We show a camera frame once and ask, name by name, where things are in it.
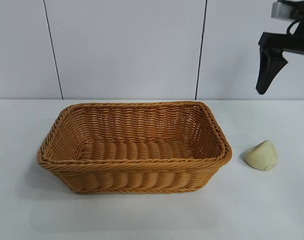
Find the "yellow play dough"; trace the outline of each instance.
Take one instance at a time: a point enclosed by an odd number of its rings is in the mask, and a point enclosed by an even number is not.
[[[269,171],[277,164],[277,152],[270,140],[266,140],[259,145],[250,148],[245,155],[247,164],[251,167]]]

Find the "white tabletop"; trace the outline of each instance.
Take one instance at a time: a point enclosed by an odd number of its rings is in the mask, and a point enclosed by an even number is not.
[[[0,100],[0,239],[304,240],[304,101],[206,101],[233,149],[206,187],[102,195],[72,193],[36,162],[60,110],[80,102]],[[267,139],[278,165],[249,167],[240,156]]]

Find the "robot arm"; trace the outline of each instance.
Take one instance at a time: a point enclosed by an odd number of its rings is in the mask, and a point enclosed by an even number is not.
[[[293,21],[286,34],[264,32],[259,41],[260,70],[256,84],[259,94],[264,94],[275,76],[288,63],[283,52],[304,55],[304,1],[279,0],[273,4],[272,18]],[[295,32],[291,27],[299,23]]]

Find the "basket bottom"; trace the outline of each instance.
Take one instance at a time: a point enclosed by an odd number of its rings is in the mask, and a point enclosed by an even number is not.
[[[80,161],[150,160],[195,158],[192,148],[185,141],[95,141],[85,143]]]
[[[193,192],[204,187],[213,171],[197,172],[83,172],[56,173],[72,191],[80,194],[169,194]]]

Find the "wicker basket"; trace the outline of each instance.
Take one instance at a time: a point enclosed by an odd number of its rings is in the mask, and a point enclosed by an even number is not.
[[[77,193],[184,193],[231,156],[201,102],[81,103],[60,113],[38,163]]]

